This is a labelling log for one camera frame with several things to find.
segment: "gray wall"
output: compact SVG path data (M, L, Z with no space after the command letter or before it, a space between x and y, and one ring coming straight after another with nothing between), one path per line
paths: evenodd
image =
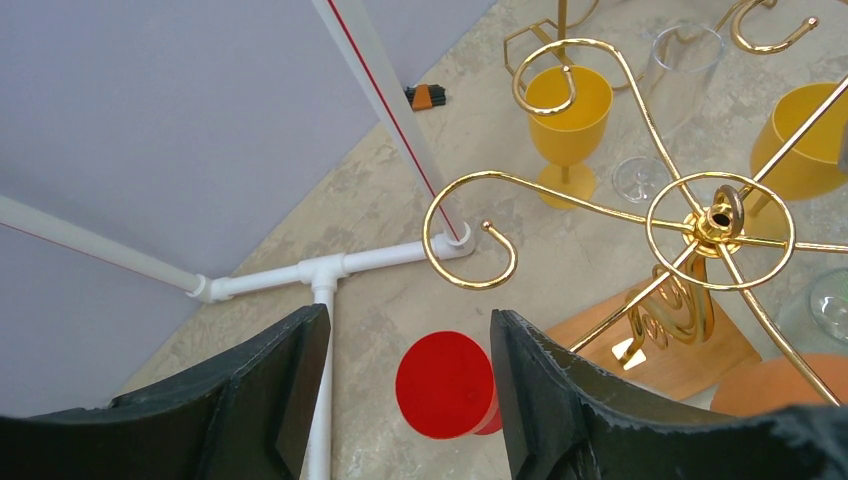
M366 0L401 82L493 0ZM376 122L307 0L7 0L0 193L230 273ZM0 413L100 405L198 307L0 227Z

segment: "gold wire frame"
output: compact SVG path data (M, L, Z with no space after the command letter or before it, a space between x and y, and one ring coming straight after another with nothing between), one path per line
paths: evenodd
M753 8L759 3L764 2L762 0L755 0L753 2L749 2L748 4L745 4L745 2L739 2L737 4L737 7L741 7L741 9L737 12L737 20L735 20L734 22L738 23L738 21L741 21L741 18L744 16L744 14L747 13L750 8ZM798 36L803 35L803 33L799 33L799 31L793 33L793 36L795 36L795 40L797 40ZM792 36L790 36L790 39L787 39L787 41L784 42L788 42L785 47L781 47L780 45L778 45L776 48L785 49L794 41L791 40L791 38ZM642 317L642 319L645 320L644 324L640 322L636 322L634 324L634 320L636 318L639 318L638 312L635 314L634 312L637 308L644 307L644 305L640 305L641 302L643 302L649 295L651 295L655 291L658 291L661 297L663 297L663 299L666 299L670 302L670 295L666 290L663 289L663 285L666 284L666 282L668 281L671 281L672 285L677 287L673 287L677 292L682 291L685 286L700 288L701 290L695 291L695 294L698 294L698 292L706 293L706 297L704 297L704 299L702 300L707 303L711 301L708 294L709 291L738 291L742 295L743 300L753 313L754 317L757 319L760 326L763 328L763 330L765 330L766 334L769 336L771 341L774 342L774 344L780 349L781 353L786 356L786 358L795 367L795 369L806 379L807 382L809 382L809 384L816 390L819 395L821 395L822 398L824 398L829 403L840 405L839 400L833 394L830 388L818 376L818 374L816 374L816 372L813 371L812 368L810 368L807 362L801 357L801 355L799 355L799 353L786 340L783 334L777 329L772 319L766 313L762 304L751 291L751 288L769 281L775 275L780 273L780 271L782 271L783 268L785 268L786 265L789 263L795 251L814 251L843 254L848 253L848 245L797 241L795 222L792 218L792 213L789 211L789 208L775 192L773 192L761 183L762 180L769 174L769 172L774 169L778 162L780 162L781 159L784 158L784 156L795 146L795 144L798 143L801 137L813 126L813 124L815 124L816 121L821 118L822 115L824 115L824 113L836 102L836 100L843 93L845 93L846 90L848 90L848 75L846 75L839 82L839 84L836 86L830 96L824 102L822 102L822 104L816 109L816 111L813 112L806 121L804 121L804 123L795 131L795 133L793 133L792 136L789 137L789 139L778 149L778 151L772 156L772 158L768 162L766 162L763 168L761 168L760 171L758 171L752 178L726 172L701 172L688 176L681 176L680 171L678 170L674 161L669 156L668 150L666 149L662 138L660 137L660 134L657 131L654 119L652 118L650 112L648 111L648 108L645 105L645 102L642 98L642 94L636 84L637 80L634 77L632 70L627 64L627 61L625 60L622 53L616 47L607 42L590 38L560 39L555 42L551 42L548 45L545 45L542 48L539 48L538 50L533 52L529 57L527 57L527 59L524 60L524 62L521 63L519 68L516 70L515 75L513 76L512 93L518 105L530 114L543 116L555 115L571 106L574 99L576 98L576 95L579 95L579 92L577 92L577 90L574 88L574 80L572 78L571 69L567 65L564 65L562 67L562 72L568 81L568 84L571 88L571 93L570 97L558 107L541 109L530 105L521 95L520 83L521 75L524 73L524 71L527 69L528 65L531 62L533 62L544 54L550 53L551 51L564 50L565 47L570 46L584 46L596 48L608 53L616 60L618 65L621 67L624 76L627 79L627 83L631 87L630 91L633 93L633 98L639 107L641 118L645 126L647 127L648 133L651 137L651 140L653 141L657 153L659 154L663 163L666 165L669 174L672 177L672 182L668 184L665 188L663 188L657 195L657 197L652 201L648 208L647 214L645 216L641 216L622 212L591 201L575 198L568 194L551 190L542 185L539 185L538 183L502 171L483 170L464 175L451 182L447 187L445 187L441 192L439 192L438 195L436 195L433 202L430 204L426 215L424 216L424 222L421 229L421 240L424 246L424 252L426 254L426 257L432 267L442 278L444 278L451 284L469 290L486 290L490 288L495 288L509 280L515 273L515 270L518 266L518 254L516 252L515 245L513 245L513 243L495 227L494 222L492 222L491 220L484 220L481 224L481 228L484 232L494 238L497 243L499 243L506 249L509 255L509 260L503 272L501 272L501 274L499 274L495 278L489 280L468 280L451 273L446 268L444 268L444 266L442 266L442 264L439 262L438 258L436 257L433 251L433 247L431 246L428 240L429 238L431 238L430 229L432 226L433 216L442 200L460 186L484 178L504 180L528 188L530 190L534 190L536 192L570 202L578 207L584 208L591 212L599 213L612 218L617 218L619 220L625 220L631 223L644 225L647 233L648 246L650 247L651 252L662 266L658 266L659 268L654 269L653 281L651 281L647 287L639 291L631 292L627 296L627 301L624 305L619 307L615 312L613 312L611 315L601 321L592 330L586 332L580 339L578 339L573 345L571 345L570 349L573 352L580 351L583 347L592 342L594 339L596 339L608 328L610 328L612 325L614 325L616 322L618 322L625 316L629 317L631 320L631 324L634 331L634 337L636 337L636 334L641 331L640 329L648 329L649 336L653 338L652 334L658 333L657 329L662 329L662 327L659 326L658 322L656 321L654 321L654 323L651 323L650 317ZM705 207L698 202L698 200L692 194L692 191L688 186L688 183L692 182L693 180L703 178L733 180L744 184L744 186L739 190L736 190L729 185L723 185L716 192L712 205ZM684 198L686 199L686 202L692 209L692 213L689 214L687 220L684 220L684 222L674 222L670 220L659 219L655 216L656 208L659 202L674 189L678 189L681 191ZM742 206L742 201L754 190L757 190L762 195L768 197L778 206L778 209L783 213L784 222L786 223L786 227L789 232L787 240L781 241L774 239L758 238L746 235L744 233L743 226L745 214ZM654 228L663 228L682 233L684 241L686 242L686 248L684 248L684 250L674 260L667 259L660 252L659 247L656 241L654 240ZM781 259L778 261L777 265L769 273L765 274L760 278L748 280L740 272L736 261L733 259L733 253L744 245L780 248L783 249L783 255L781 256ZM697 258L698 256L720 258L725 264L728 272L730 273L735 283L716 284L707 281L705 274L693 275L693 270L691 266L687 267L687 265L691 265L690 259ZM681 326L667 325L667 327L669 329L674 329L680 328ZM700 335L703 337L704 332L706 331L704 329L709 328L709 326L696 325L695 328L699 329L698 332L700 332ZM687 335L692 335L692 332L693 331L691 329L683 329L681 330L681 335L683 335L684 338L689 338ZM672 337L680 340L680 338L676 337L675 335L672 335ZM636 341L638 340L638 338L634 338L633 343L637 343Z
M840 0L843 3L848 4L848 0ZM543 25L548 25L554 29L556 29L556 40L565 39L566 33L568 30L575 28L581 24L583 24L592 13L598 8L598 4L600 0L592 0L592 4L586 9L583 15L574 21L573 23L566 23L566 17L568 12L568 0L558 0L557 2L557 21L556 23L550 18L545 18L539 22L536 22L530 26L524 27L521 30L513 32L510 35L507 35L503 40L503 58L504 58L504 68L513 76L516 75L516 70L512 68L512 65L509 62L509 43L515 38L524 35L527 32L533 33L536 38L538 38L543 45L551 44L554 39L550 37L550 35L542 29ZM771 55L773 53L779 53L787 48L791 47L792 44L797 42L801 37L803 37L810 30L816 28L819 25L819 20L816 17L807 17L801 22L801 26L795 29L794 32L790 33L782 42L776 43L774 45L756 45L750 42L745 36L742 34L742 20L744 20L745 16L756 6L762 5L768 9L774 8L777 5L777 0L738 0L734 3L728 10L725 12L724 16L721 17L721 20L718 21L716 26L713 28L716 32L721 30L721 27L727 23L728 20L732 20L730 22L730 38L733 39L733 43L739 47L741 50L744 50L748 53L753 53L755 55ZM574 62L568 57L565 48L559 48L553 52L557 59L563 65L572 65ZM636 76L636 81L642 79L643 74L639 74ZM522 89L527 88L523 81L519 79L518 84ZM624 90L630 86L630 82L625 82L622 85L613 86L613 91L619 92Z

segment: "wine glass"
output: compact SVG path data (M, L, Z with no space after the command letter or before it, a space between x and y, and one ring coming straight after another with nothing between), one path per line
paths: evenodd
M848 268L825 272L790 297L775 323L802 353L848 353Z
M751 175L756 174L836 89L833 82L802 85L778 100L751 149ZM843 96L804 134L762 180L787 201L810 200L848 182L839 161L848 132L848 96ZM745 199L745 232L783 239L783 212L769 197L752 192Z
M666 144L701 108L723 53L721 35L703 25L676 25L654 39L639 90ZM612 181L625 199L646 203L671 178L662 161L647 155L622 162Z
M557 192L588 200L595 191L595 174L583 162L598 148L612 107L612 87L601 74L571 66L577 95L571 108L556 115L528 113L530 138L549 165L537 181ZM550 108L569 98L571 89L562 67L549 68L530 81L525 98L531 105ZM542 201L560 209L575 205L540 193Z

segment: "wooden board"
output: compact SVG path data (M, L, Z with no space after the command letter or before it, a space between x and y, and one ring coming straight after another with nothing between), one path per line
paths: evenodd
M560 345L568 347L623 305L627 292L634 288L644 288L648 283L646 280L637 284L554 326L546 333ZM735 368L762 361L715 299L713 308L715 330L712 337L700 345L684 345L669 338L668 348L660 350L646 338L642 352L647 360L624 370L613 355L612 347L632 337L630 323L625 317L586 345L580 351L580 356L619 377L656 389L674 400L686 399L720 382ZM676 311L674 315L685 319L686 309Z

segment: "red line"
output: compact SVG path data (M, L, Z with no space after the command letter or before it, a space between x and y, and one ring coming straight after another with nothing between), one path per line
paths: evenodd
M73 252L81 253L81 254L83 254L83 255L85 255L85 256L87 256L87 257L91 257L91 258L93 258L93 259L95 259L95 260L100 260L101 262L108 263L109 265L112 265L112 266L115 266L115 267L118 267L118 268L123 268L124 270L126 270L126 271L128 271L128 272L136 273L136 274L138 274L138 275L141 275L142 277L146 277L146 278L149 278L149 279L151 279L151 280L155 280L155 281L157 281L157 282L164 283L165 285L168 285L168 286L171 286L171 287L174 287L174 288L179 288L180 290L186 291L184 288L182 288L182 287L180 287L180 286L177 286L177 285L174 285L173 283L166 282L165 280L160 280L160 279L158 279L158 278L151 277L150 275L147 275L147 274L145 274L145 273L141 273L141 272L139 272L139 271L137 271L137 270L133 270L133 269L128 268L128 267L125 267L125 266L123 266L123 265L118 265L117 263L110 262L109 260L106 260L106 259L103 259L103 258L100 258L100 257L94 256L94 255L92 255L92 254L90 254L90 253L83 252L82 250L77 250L76 248L71 247L71 246L68 246L68 245L65 245L64 243L59 243L59 242L56 242L56 241L54 241L54 240L50 240L49 238L44 238L44 237L42 237L41 235L36 235L36 234L34 234L34 233L32 233L32 232L27 232L26 230L21 230L20 228L13 227L13 226L11 226L11 225L9 225L9 224L7 224L7 223L0 223L0 225L2 225L2 226L4 226L4 227L11 228L12 230L15 230L16 232L21 232L21 233L23 233L23 234L25 234L25 235L29 235L29 236L31 236L31 237L35 237L35 238L37 238L37 239L39 239L39 240L44 240L44 241L45 241L45 242L47 242L47 243L52 243L53 245L56 245L56 246L59 246L59 247L62 247L62 248L67 248L68 250L71 250L71 251L73 251Z
M359 58L359 63L362 65L362 68L365 69L365 73L368 75L368 79L371 80L371 85L374 87L374 90L377 92L377 96L380 97L380 101L383 102L383 107L385 107L386 111L389 113L389 118L392 120L392 123L395 126L395 130L397 130L398 134L400 134L400 138L403 141L404 146L406 147L406 151L409 152L409 155L412 157L413 163L415 163L415 167L418 169L418 173L421 174L421 178L424 179L424 184L427 185L427 189L430 191L430 195L433 198L436 197L436 191L433 189L433 186L430 185L430 180L427 179L427 175L424 175L424 170L421 168L421 164L418 163L418 158L415 156L415 152L412 151L412 147L409 145L409 142L406 140L406 135L403 134L403 130L400 129L400 125L397 123L397 119L395 119L394 113L389 108L388 102L386 102L386 98L383 96L382 90L377 86L377 81L374 79L374 75L371 73L371 69L368 68L368 64L365 63L365 59L362 57L362 53L359 51L359 47L356 45L356 42L353 41L353 36L350 34L350 30L348 30L347 25L345 24L342 16L339 14L338 9L336 8L336 4L333 0L327 0L327 3L330 4L330 8L333 9L333 14L336 16L336 20L338 20L339 25L342 26L342 30L345 32L345 36L347 37L347 41L350 43L350 46L353 47L354 53L356 53L357 58ZM441 205L439 206L439 211L442 212L442 217L445 219L445 223L448 224L448 228L456 240L460 240L461 237L457 235L456 230L453 228L453 225L450 223L450 219L445 214L444 209L442 209Z

